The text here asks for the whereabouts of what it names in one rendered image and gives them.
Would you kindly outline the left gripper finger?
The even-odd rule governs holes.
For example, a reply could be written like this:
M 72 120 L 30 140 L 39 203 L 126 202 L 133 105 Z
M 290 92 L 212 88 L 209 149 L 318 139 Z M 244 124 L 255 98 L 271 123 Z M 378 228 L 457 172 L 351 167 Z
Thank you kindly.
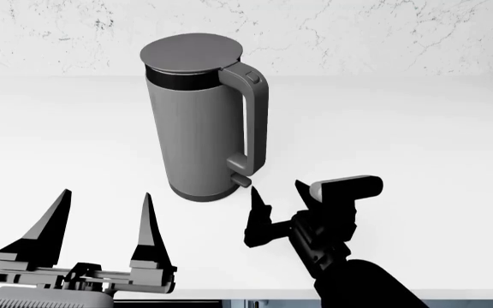
M 159 293 L 174 291 L 177 268 L 171 263 L 163 243 L 151 194 L 148 192 L 142 204 L 138 245 L 129 266 L 133 284 L 157 287 Z
M 26 264 L 27 270 L 58 264 L 72 192 L 64 189 L 49 209 L 18 240 L 0 249 L 0 261 Z

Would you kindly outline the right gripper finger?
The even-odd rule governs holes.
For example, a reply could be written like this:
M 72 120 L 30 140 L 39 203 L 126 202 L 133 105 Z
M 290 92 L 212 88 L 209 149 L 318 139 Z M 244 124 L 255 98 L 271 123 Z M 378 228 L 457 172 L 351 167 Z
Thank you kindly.
M 321 202 L 312 197 L 310 187 L 307 184 L 296 180 L 294 186 L 308 210 L 320 210 Z
M 251 209 L 244 230 L 244 243 L 247 247 L 264 246 L 272 241 L 271 212 L 272 207 L 262 200 L 256 187 L 252 187 Z

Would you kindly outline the grey kettle power lever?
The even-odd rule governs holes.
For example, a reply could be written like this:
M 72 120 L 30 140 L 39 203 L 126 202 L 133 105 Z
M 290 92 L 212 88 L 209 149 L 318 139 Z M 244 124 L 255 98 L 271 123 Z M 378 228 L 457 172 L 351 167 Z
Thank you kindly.
M 252 180 L 241 174 L 234 173 L 230 176 L 230 179 L 239 187 L 247 188 L 252 185 Z

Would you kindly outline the grey electric kettle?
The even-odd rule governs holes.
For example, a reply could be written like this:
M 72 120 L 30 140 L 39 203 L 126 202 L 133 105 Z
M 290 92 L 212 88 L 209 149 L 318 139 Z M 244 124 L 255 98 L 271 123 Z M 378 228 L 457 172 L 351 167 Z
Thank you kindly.
M 212 202 L 265 164 L 269 84 L 237 41 L 211 33 L 161 38 L 140 52 L 170 188 Z

